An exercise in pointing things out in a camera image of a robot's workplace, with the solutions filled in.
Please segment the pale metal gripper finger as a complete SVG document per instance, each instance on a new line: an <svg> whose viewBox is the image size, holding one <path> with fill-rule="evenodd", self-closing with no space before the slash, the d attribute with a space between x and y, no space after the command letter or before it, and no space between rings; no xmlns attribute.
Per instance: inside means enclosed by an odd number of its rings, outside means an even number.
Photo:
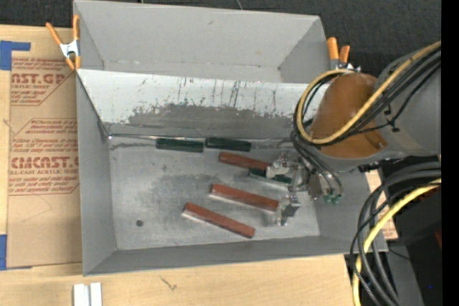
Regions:
<svg viewBox="0 0 459 306"><path fill-rule="evenodd" d="M293 175L293 162L289 159L287 153L281 153L280 156L274 160L265 171L265 177L274 179L276 176L292 176Z"/></svg>
<svg viewBox="0 0 459 306"><path fill-rule="evenodd" d="M275 223L278 226L285 226L287 220L295 216L295 213L301 207L296 194L288 194L279 201L275 211Z"/></svg>

